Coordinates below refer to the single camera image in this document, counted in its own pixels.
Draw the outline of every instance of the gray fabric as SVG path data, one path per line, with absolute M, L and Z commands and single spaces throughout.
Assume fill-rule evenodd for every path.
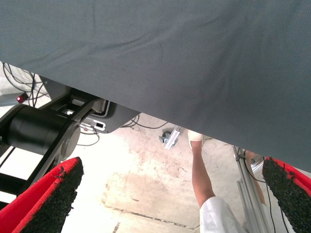
M 308 0 L 3 0 L 0 60 L 311 170 Z

